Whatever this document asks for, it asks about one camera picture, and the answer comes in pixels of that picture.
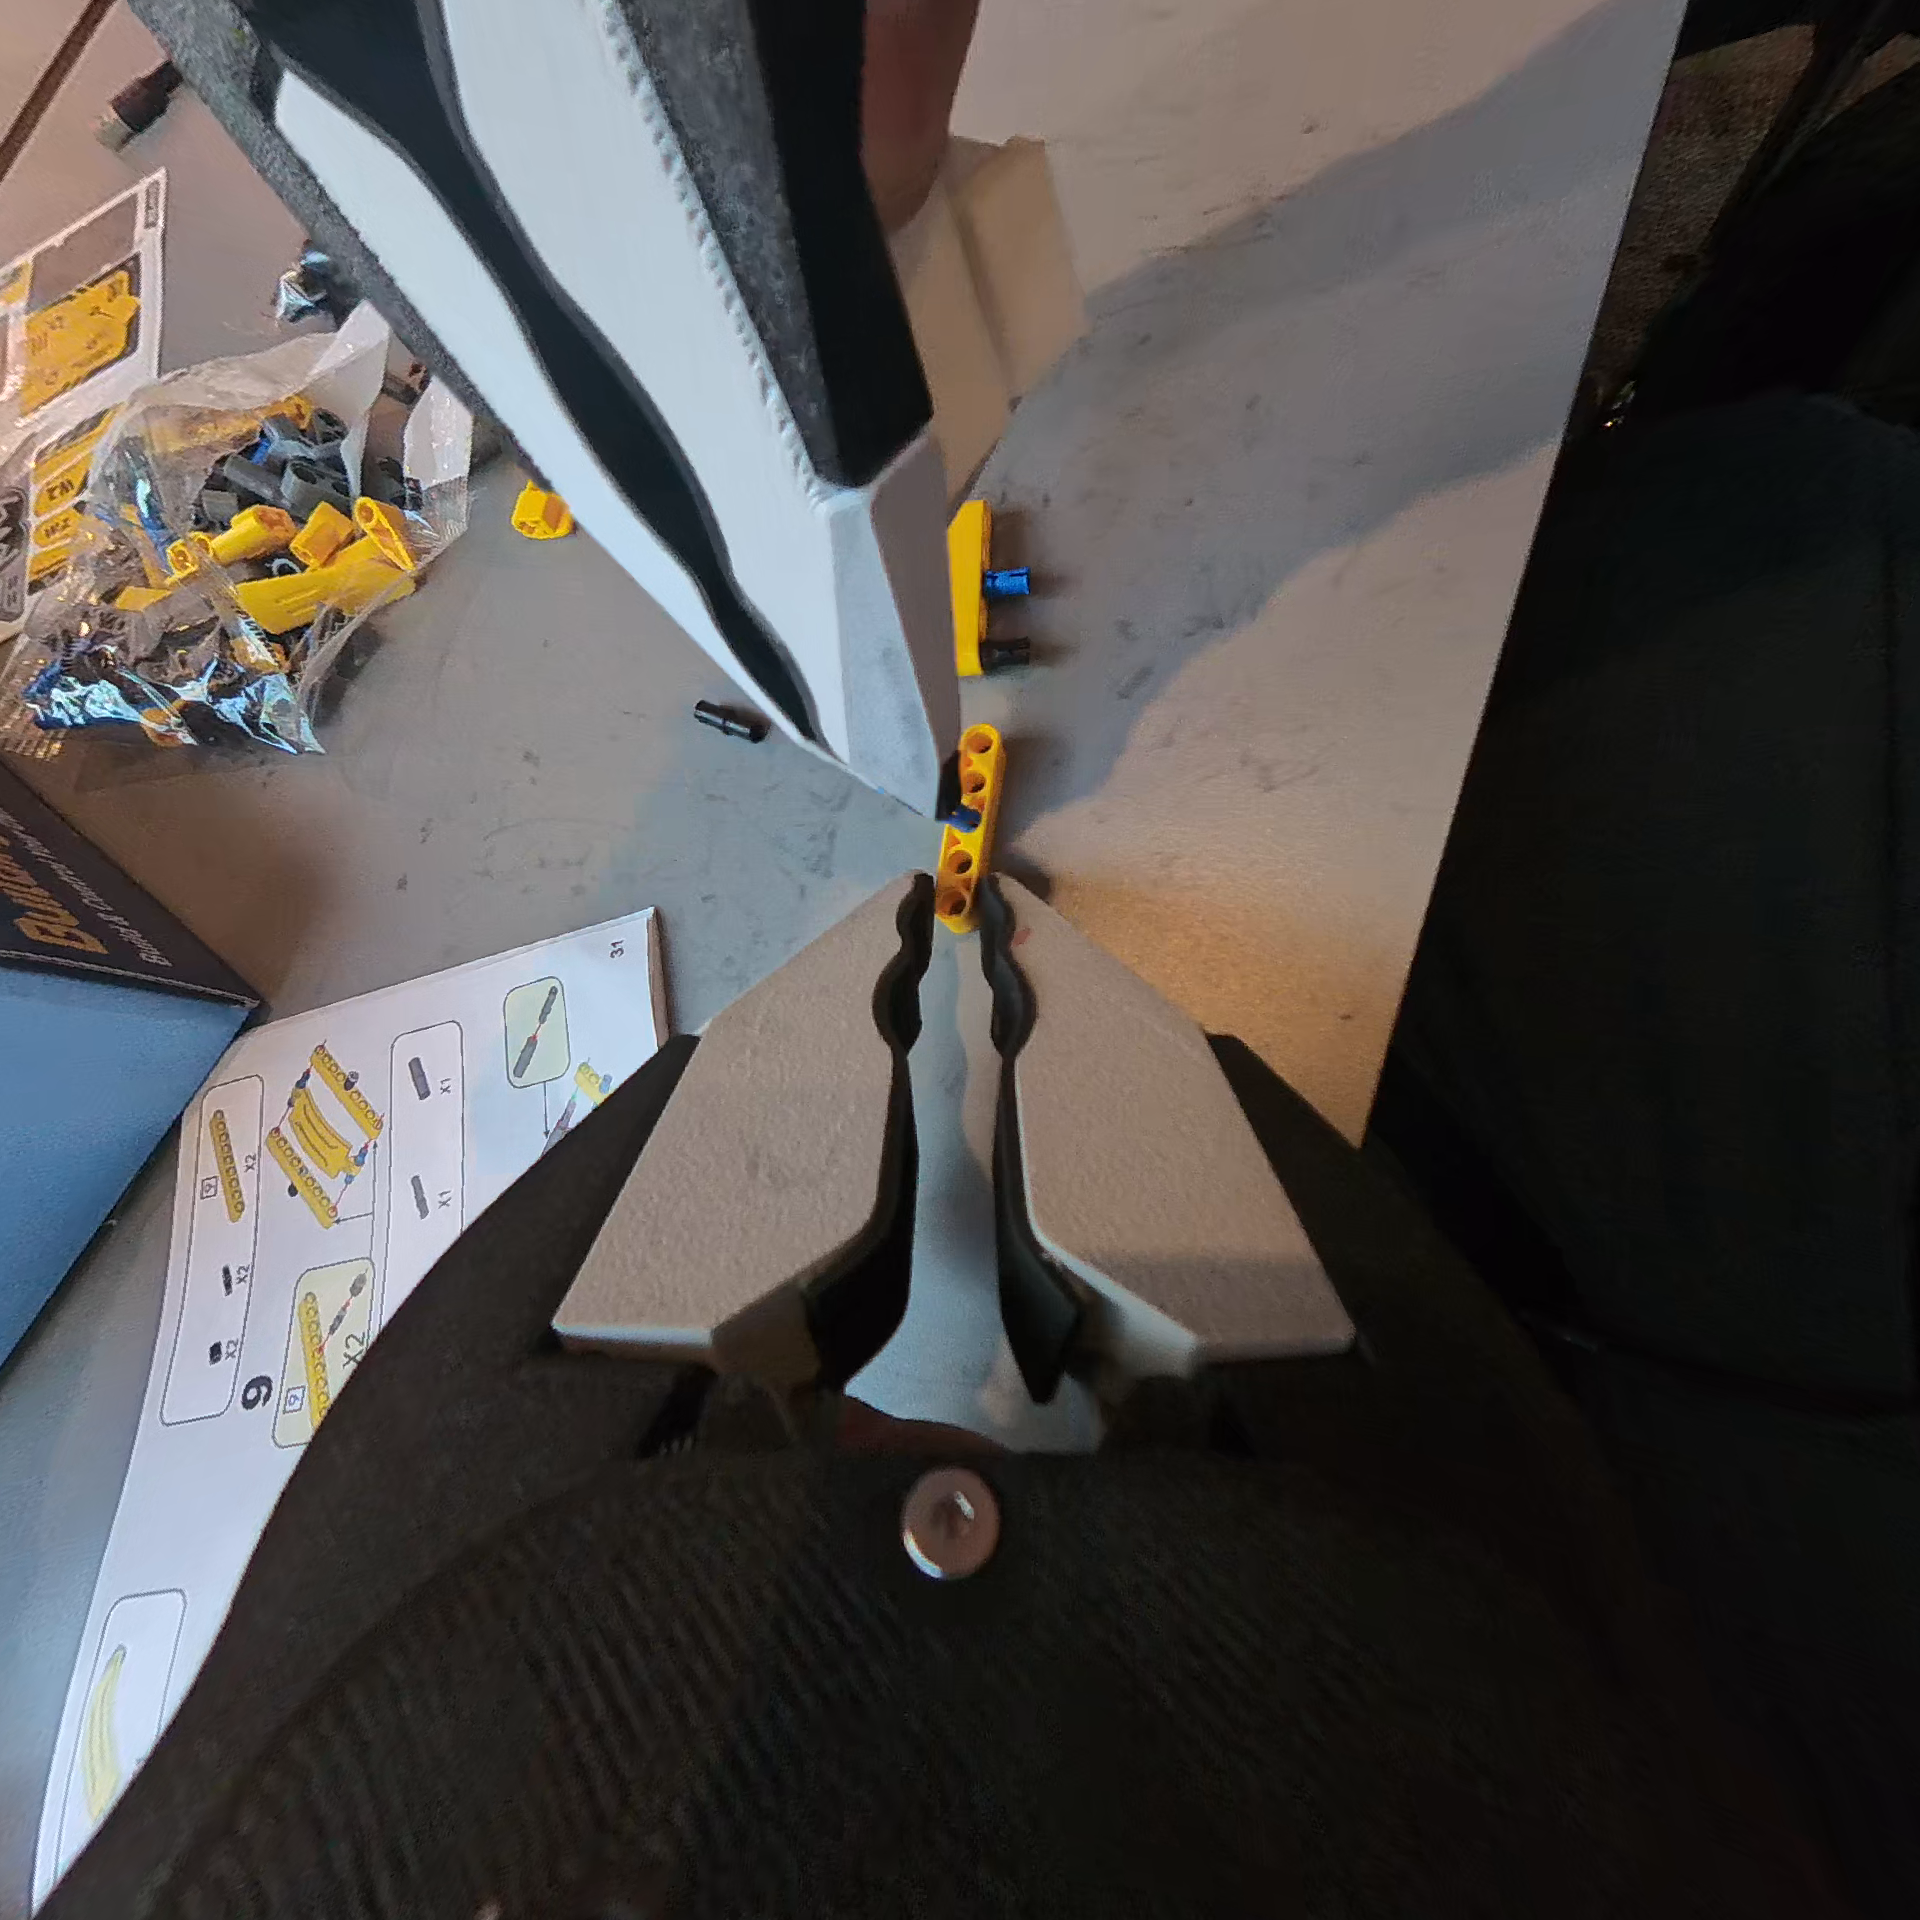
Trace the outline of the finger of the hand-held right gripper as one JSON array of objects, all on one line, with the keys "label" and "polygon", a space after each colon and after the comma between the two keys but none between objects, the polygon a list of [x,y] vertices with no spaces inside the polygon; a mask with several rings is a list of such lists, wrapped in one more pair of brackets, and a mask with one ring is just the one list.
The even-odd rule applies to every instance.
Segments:
[{"label": "finger of the hand-held right gripper", "polygon": [[782,728],[825,735],[739,588],[702,480],[638,373],[559,290],[456,107],[437,4],[263,4],[269,125],[459,373],[641,582],[687,578],[712,659]]},{"label": "finger of the hand-held right gripper", "polygon": [[873,468],[825,480],[609,4],[440,9],[482,164],[693,460],[739,588],[803,679],[817,750],[940,814],[957,679],[927,395],[905,395],[905,433]]}]

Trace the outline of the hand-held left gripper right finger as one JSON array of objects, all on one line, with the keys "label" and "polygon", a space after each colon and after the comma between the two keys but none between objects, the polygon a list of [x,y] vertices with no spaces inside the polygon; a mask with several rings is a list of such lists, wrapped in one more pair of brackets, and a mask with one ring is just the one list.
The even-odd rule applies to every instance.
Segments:
[{"label": "hand-held left gripper right finger", "polygon": [[981,884],[1005,1342],[1032,1399],[1356,1348],[1204,1030],[1010,877]]}]

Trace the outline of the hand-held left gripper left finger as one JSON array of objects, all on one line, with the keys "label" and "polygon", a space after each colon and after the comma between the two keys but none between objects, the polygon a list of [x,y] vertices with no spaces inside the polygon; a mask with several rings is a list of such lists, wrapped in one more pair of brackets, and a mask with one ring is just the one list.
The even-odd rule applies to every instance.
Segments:
[{"label": "hand-held left gripper left finger", "polygon": [[935,881],[905,873],[696,1036],[554,1311],[578,1353],[845,1387],[909,1304]]}]

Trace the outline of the yellow five-hole beam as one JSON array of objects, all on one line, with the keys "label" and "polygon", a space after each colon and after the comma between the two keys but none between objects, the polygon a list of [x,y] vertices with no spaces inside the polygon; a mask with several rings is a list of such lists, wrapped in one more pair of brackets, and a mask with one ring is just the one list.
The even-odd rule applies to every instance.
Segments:
[{"label": "yellow five-hole beam", "polygon": [[986,574],[993,568],[993,509],[967,497],[947,520],[947,588],[955,612],[957,674],[981,679],[981,647],[990,639]]},{"label": "yellow five-hole beam", "polygon": [[998,804],[1005,797],[1005,741],[994,727],[977,721],[960,735],[955,760],[955,807],[981,814],[980,832],[951,832],[940,818],[940,849],[935,867],[935,915],[955,933],[977,926],[977,899],[993,869]]}]

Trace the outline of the grey desk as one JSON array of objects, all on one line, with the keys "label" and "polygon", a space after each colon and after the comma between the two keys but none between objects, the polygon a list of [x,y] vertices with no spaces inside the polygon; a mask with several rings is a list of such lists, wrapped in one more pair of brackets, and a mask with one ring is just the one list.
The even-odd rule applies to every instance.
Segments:
[{"label": "grey desk", "polygon": [[[1089,331],[981,490],[1036,597],[1005,867],[1359,1138],[1681,4],[981,4]],[[471,526],[325,755],[21,760],[274,1016],[655,907],[678,1028],[937,843],[690,716],[726,682],[584,537]]]}]

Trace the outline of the person's right hand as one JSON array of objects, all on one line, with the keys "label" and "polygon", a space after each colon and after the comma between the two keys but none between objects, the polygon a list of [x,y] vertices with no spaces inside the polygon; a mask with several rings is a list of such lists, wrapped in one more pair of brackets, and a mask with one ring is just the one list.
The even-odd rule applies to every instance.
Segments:
[{"label": "person's right hand", "polygon": [[944,166],[980,4],[865,4],[860,170],[886,233],[901,231]]}]

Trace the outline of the plastic bag of yellow parts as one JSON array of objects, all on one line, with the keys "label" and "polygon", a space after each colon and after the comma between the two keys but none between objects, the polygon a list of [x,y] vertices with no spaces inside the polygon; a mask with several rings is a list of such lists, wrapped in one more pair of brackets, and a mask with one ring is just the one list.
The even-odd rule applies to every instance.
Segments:
[{"label": "plastic bag of yellow parts", "polygon": [[3,748],[318,750],[320,687],[470,526],[475,421],[337,331],[3,426]]}]

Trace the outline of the yellow and grey sticker sheet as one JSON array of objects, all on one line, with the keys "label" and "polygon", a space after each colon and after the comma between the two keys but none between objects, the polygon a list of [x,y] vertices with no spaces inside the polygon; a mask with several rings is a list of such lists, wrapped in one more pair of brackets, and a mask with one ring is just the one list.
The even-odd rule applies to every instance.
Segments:
[{"label": "yellow and grey sticker sheet", "polygon": [[3,636],[73,560],[94,452],[155,381],[166,175],[3,266]]}]

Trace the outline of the open instruction booklet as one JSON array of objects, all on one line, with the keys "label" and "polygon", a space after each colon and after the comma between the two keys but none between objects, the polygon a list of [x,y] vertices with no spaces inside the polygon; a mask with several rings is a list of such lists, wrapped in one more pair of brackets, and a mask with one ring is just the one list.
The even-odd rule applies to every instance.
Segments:
[{"label": "open instruction booklet", "polygon": [[269,1512],[452,1239],[672,1034],[655,908],[250,1028],[181,1128],[164,1299],[33,1906],[216,1643]]}]

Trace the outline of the person's legs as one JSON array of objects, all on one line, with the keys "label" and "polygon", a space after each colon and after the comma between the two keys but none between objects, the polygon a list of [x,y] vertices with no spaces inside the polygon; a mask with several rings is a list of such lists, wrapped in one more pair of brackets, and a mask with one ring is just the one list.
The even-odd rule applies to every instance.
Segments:
[{"label": "person's legs", "polygon": [[1917,1916],[1917,63],[1564,456],[1373,1123],[1859,1916]]}]

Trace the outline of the dark blue kit box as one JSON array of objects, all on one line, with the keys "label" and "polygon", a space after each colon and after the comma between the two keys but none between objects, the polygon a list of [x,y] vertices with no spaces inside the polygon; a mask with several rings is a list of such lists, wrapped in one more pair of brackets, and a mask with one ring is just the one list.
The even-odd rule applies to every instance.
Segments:
[{"label": "dark blue kit box", "polygon": [[261,997],[3,775],[3,1359]]}]

